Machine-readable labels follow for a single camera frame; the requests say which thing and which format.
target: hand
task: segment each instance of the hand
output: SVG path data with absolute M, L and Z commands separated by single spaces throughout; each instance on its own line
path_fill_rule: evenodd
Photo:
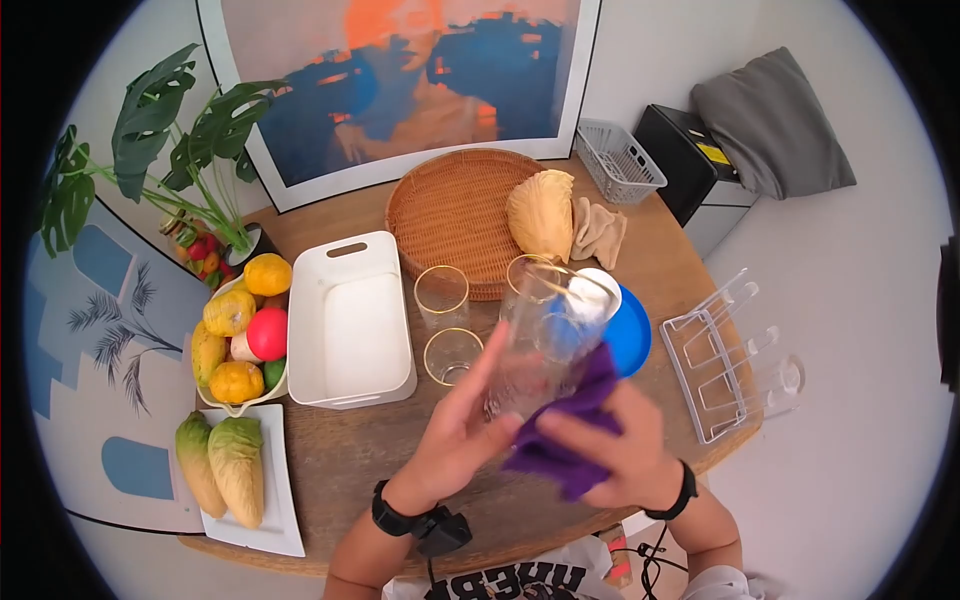
M 366 144 L 369 141 L 363 128 L 350 123 L 340 123 L 333 128 L 333 133 L 337 136 L 347 160 L 354 164 L 363 164 Z
M 383 490 L 402 515 L 420 515 L 462 490 L 473 474 L 513 443 L 523 419 L 514 413 L 483 423 L 483 394 L 507 345 L 500 323 L 463 379 L 437 403 L 413 458 Z
M 601 467 L 611 477 L 584 495 L 598 508 L 639 506 L 665 511 L 680 495 L 683 466 L 663 448 L 663 415 L 632 384 L 621 381 L 604 403 L 623 429 L 614 436 L 567 414 L 546 411 L 537 429 Z

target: green leaf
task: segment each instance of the green leaf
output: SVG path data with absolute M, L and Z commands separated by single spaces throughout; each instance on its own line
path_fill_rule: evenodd
M 85 168 L 90 154 L 89 144 L 74 149 L 76 134 L 77 128 L 71 125 L 57 142 L 53 164 L 44 178 L 40 212 L 33 222 L 51 258 L 56 257 L 57 252 L 66 252 L 77 241 L 96 197 L 90 175 L 64 175 Z
M 220 285 L 220 281 L 223 280 L 223 278 L 224 278 L 224 272 L 217 269 L 210 275 L 206 276 L 206 279 L 204 279 L 204 283 L 206 284 L 206 287 L 212 290 L 216 288 L 218 285 Z
M 140 204 L 143 182 L 147 178 L 147 167 L 156 160 L 163 145 L 167 143 L 168 137 L 170 137 L 169 130 L 154 132 L 121 144 L 121 152 L 113 155 L 116 160 L 113 164 L 113 174 L 116 175 L 117 187 L 120 188 L 121 194 Z
M 189 248 L 191 244 L 197 241 L 197 230 L 193 228 L 182 228 L 177 232 L 177 245 L 183 248 Z
M 187 155 L 187 145 L 189 143 L 190 134 L 185 133 L 180 139 L 180 143 L 170 151 L 170 173 L 167 173 L 162 181 L 164 185 L 175 192 L 180 192 L 193 184 L 193 178 L 190 177 L 190 172 L 187 171 L 187 165 L 190 164 L 190 157 Z M 200 171 L 206 165 L 210 164 L 212 158 L 213 156 L 211 154 L 198 156 L 194 158 L 193 164 L 197 167 L 197 170 Z
M 71 178 L 60 192 L 68 196 L 63 206 L 63 224 L 67 246 L 73 246 L 77 242 L 77 235 L 86 224 L 86 214 L 90 211 L 97 192 L 90 176 Z
M 239 156 L 253 124 L 264 115 L 273 101 L 262 92 L 276 91 L 284 86 L 284 80 L 247 82 L 235 85 L 229 92 L 214 99 L 190 133 L 187 145 L 189 156 L 194 159 L 210 155 L 221 158 Z
M 135 202 L 140 200 L 147 167 L 170 135 L 184 92 L 196 82 L 187 72 L 196 62 L 186 60 L 199 45 L 187 44 L 127 86 L 110 143 L 117 186 Z
M 247 151 L 244 150 L 234 159 L 237 162 L 237 177 L 241 181 L 246 181 L 247 183 L 253 183 L 256 181 L 256 169 L 253 168 L 253 161 L 250 160 L 250 155 L 247 154 Z

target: woven basket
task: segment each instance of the woven basket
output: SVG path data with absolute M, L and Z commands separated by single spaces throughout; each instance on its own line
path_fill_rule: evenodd
M 507 228 L 507 196 L 543 169 L 524 155 L 477 149 L 407 173 L 386 214 L 403 271 L 416 279 L 429 267 L 457 267 L 467 274 L 471 300 L 499 300 L 507 266 L 522 254 Z

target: person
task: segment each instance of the person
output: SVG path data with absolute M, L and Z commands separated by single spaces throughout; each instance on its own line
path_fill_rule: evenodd
M 463 489 L 480 467 L 510 448 L 521 425 L 520 416 L 500 415 L 486 424 L 481 417 L 484 389 L 506 346 L 507 333 L 506 324 L 497 326 L 469 372 L 437 403 L 413 457 L 383 488 L 381 497 L 394 511 L 404 516 L 430 511 Z M 607 481 L 583 496 L 590 506 L 670 509 L 680 495 L 684 469 L 663 446 L 660 410 L 628 381 L 616 386 L 605 408 L 614 414 L 623 435 L 616 437 L 550 411 L 542 413 L 536 427 L 544 436 L 611 472 Z M 684 599 L 762 597 L 751 595 L 743 573 L 736 522 L 709 490 L 697 484 L 697 496 L 666 526 L 686 551 L 689 584 Z M 393 580 L 413 544 L 409 534 L 395 538 L 381 531 L 367 509 L 334 550 L 324 598 L 374 600 L 381 597 L 385 586 L 392 600 L 425 597 L 431 589 L 425 580 Z M 531 576 L 532 565 L 527 561 L 525 571 L 522 564 L 485 569 L 438 581 L 432 589 L 444 599 L 622 597 L 602 582 L 610 567 L 610 554 L 606 544 L 595 537 L 577 540 L 534 561 L 537 569 L 541 564 L 554 565 L 554 575 Z
M 334 128 L 327 150 L 329 172 L 497 139 L 492 106 L 427 80 L 428 62 L 443 27 L 439 0 L 350 2 L 345 17 L 348 43 L 367 60 L 377 93 L 370 106 Z M 392 36 L 401 47 L 392 48 Z

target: drinking glass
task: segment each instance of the drinking glass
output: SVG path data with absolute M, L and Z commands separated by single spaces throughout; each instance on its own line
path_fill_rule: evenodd
M 521 254 L 517 258 L 510 261 L 510 264 L 507 265 L 507 276 L 503 284 L 503 300 L 500 301 L 500 321 L 510 320 L 510 317 L 514 311 L 514 307 L 516 306 L 517 298 L 520 294 L 519 290 L 524 284 L 523 278 L 527 273 L 527 265 L 530 263 L 539 263 L 543 265 L 553 264 L 539 254 Z M 560 285 L 560 274 L 556 272 L 548 272 L 544 275 L 551 282 Z M 546 286 L 537 285 L 532 286 L 532 289 L 528 290 L 528 292 L 532 296 L 529 296 L 526 299 L 528 301 L 537 303 L 546 302 L 557 295 L 557 293 L 552 289 Z
M 469 329 L 469 292 L 467 276 L 456 267 L 438 265 L 421 273 L 414 283 L 414 299 L 427 329 Z
M 438 331 L 423 349 L 423 365 L 433 380 L 453 386 L 467 374 L 483 351 L 483 342 L 475 333 L 461 327 Z
M 502 411 L 529 419 L 543 404 L 576 391 L 615 301 L 613 291 L 591 277 L 539 261 L 525 264 L 517 281 L 507 348 L 484 401 L 487 419 Z

